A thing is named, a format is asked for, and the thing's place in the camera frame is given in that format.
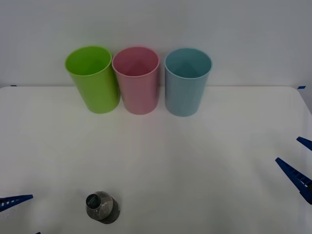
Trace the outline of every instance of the white wall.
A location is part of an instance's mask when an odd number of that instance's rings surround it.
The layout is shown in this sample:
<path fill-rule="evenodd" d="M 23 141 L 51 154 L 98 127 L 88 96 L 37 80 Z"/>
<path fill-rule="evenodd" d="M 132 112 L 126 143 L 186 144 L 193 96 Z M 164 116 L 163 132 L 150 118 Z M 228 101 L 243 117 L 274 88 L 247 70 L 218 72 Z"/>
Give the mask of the white wall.
<path fill-rule="evenodd" d="M 312 86 L 311 0 L 1 0 L 0 86 L 72 85 L 66 56 L 145 45 L 207 52 L 208 85 Z"/>

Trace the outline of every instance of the green cup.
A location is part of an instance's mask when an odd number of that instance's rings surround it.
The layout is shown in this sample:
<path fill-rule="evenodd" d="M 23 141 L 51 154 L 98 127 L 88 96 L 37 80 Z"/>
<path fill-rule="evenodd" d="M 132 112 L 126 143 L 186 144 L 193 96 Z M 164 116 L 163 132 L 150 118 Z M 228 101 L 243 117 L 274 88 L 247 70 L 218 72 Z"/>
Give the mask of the green cup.
<path fill-rule="evenodd" d="M 106 113 L 119 104 L 120 92 L 108 50 L 99 46 L 77 49 L 67 57 L 65 67 L 90 111 Z"/>

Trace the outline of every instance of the cup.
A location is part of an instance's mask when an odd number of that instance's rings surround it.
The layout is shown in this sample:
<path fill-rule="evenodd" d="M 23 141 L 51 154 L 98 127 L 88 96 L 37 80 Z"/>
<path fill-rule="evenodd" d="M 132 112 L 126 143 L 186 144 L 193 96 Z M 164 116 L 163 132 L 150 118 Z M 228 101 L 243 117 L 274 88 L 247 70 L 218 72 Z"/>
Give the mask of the cup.
<path fill-rule="evenodd" d="M 212 63 L 193 48 L 174 50 L 165 58 L 165 105 L 176 116 L 190 116 L 199 108 Z"/>
<path fill-rule="evenodd" d="M 113 59 L 125 108 L 144 115 L 156 108 L 159 89 L 159 57 L 151 49 L 130 47 Z"/>
<path fill-rule="evenodd" d="M 120 93 L 112 69 L 112 54 L 99 46 L 75 50 L 65 67 L 84 103 L 93 113 L 107 113 L 119 104 Z"/>

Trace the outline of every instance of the blue cup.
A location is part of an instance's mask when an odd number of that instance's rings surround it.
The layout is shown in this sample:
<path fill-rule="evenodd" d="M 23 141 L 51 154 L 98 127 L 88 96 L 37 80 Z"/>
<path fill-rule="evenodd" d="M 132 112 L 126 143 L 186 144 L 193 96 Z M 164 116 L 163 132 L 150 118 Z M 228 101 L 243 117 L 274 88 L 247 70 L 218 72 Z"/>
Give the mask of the blue cup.
<path fill-rule="evenodd" d="M 199 108 L 212 63 L 193 48 L 174 50 L 165 58 L 165 104 L 176 116 L 190 116 Z"/>

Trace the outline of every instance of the cup rim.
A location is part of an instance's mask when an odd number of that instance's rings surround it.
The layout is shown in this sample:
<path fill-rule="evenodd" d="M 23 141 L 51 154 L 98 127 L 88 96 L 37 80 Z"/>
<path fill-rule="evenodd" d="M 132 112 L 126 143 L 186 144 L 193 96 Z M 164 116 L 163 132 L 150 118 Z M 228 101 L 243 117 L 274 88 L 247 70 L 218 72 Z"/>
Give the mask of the cup rim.
<path fill-rule="evenodd" d="M 70 57 L 73 53 L 75 53 L 76 51 L 81 50 L 81 49 L 84 49 L 84 48 L 89 48 L 89 47 L 101 48 L 101 49 L 104 49 L 104 50 L 106 50 L 106 51 L 108 52 L 108 54 L 109 54 L 109 56 L 110 56 L 110 60 L 109 60 L 109 63 L 107 64 L 107 66 L 104 67 L 102 70 L 100 70 L 100 71 L 98 71 L 98 72 L 96 72 L 96 73 L 93 73 L 93 74 L 89 74 L 89 75 L 77 75 L 77 74 L 75 74 L 75 73 L 70 72 L 70 71 L 67 69 L 67 66 L 66 66 L 66 63 L 67 63 L 69 57 Z M 74 50 L 73 52 L 71 52 L 71 53 L 67 56 L 64 65 L 65 65 L 65 68 L 66 68 L 67 72 L 68 72 L 69 74 L 71 74 L 71 75 L 74 75 L 74 76 L 76 76 L 76 77 L 90 77 L 90 76 L 94 76 L 94 75 L 96 75 L 96 74 L 98 74 L 98 73 L 101 73 L 102 71 L 106 70 L 106 69 L 111 65 L 111 63 L 112 63 L 112 53 L 111 53 L 108 49 L 106 49 L 105 47 L 99 46 L 99 45 L 88 45 L 88 46 L 80 47 L 80 48 Z"/>
<path fill-rule="evenodd" d="M 119 53 L 123 52 L 124 50 L 133 49 L 133 48 L 143 48 L 143 49 L 148 49 L 148 50 L 152 51 L 152 52 L 157 56 L 157 59 L 158 59 L 158 63 L 157 63 L 157 65 L 156 65 L 156 67 L 155 67 L 152 71 L 150 71 L 149 73 L 146 73 L 146 74 L 143 74 L 143 75 L 140 75 L 140 76 L 129 76 L 129 75 L 125 75 L 125 74 L 123 74 L 123 73 L 117 71 L 117 69 L 114 67 L 114 59 L 116 58 L 116 56 L 117 56 Z M 113 70 L 114 70 L 116 73 L 118 73 L 119 75 L 121 75 L 121 76 L 130 77 L 130 78 L 139 78 L 139 77 L 147 76 L 147 75 L 153 73 L 155 70 L 157 70 L 157 68 L 159 67 L 159 64 L 160 64 L 160 59 L 159 59 L 158 54 L 157 54 L 154 50 L 152 50 L 151 48 L 145 47 L 145 46 L 131 46 L 131 47 L 127 47 L 127 48 L 125 48 L 125 49 L 119 51 L 117 54 L 115 54 L 115 56 L 113 57 L 113 60 L 112 60 L 112 67 L 113 67 Z"/>
<path fill-rule="evenodd" d="M 211 63 L 211 66 L 210 66 L 209 71 L 206 72 L 205 74 L 203 74 L 202 76 L 195 77 L 195 78 L 181 77 L 181 76 L 178 76 L 178 75 L 174 74 L 172 71 L 170 71 L 170 69 L 167 67 L 167 64 L 166 64 L 167 57 L 168 57 L 171 53 L 173 53 L 173 52 L 175 52 L 175 51 L 177 51 L 177 50 L 182 50 L 182 49 L 197 50 L 197 51 L 203 53 L 204 55 L 206 55 L 207 58 L 210 60 L 210 63 Z M 212 66 L 213 66 L 213 62 L 211 61 L 211 58 L 207 55 L 207 53 L 203 52 L 202 50 L 193 48 L 193 47 L 180 47 L 180 48 L 177 48 L 177 49 L 175 49 L 175 50 L 170 51 L 170 52 L 167 54 L 167 56 L 165 57 L 165 59 L 164 59 L 164 64 L 165 64 L 165 68 L 166 68 L 166 70 L 167 70 L 168 72 L 170 72 L 170 73 L 171 73 L 172 75 L 174 75 L 175 77 L 178 77 L 178 78 L 181 78 L 181 79 L 200 79 L 200 78 L 203 78 L 203 77 L 205 77 L 205 76 L 211 71 L 211 68 L 212 68 Z"/>

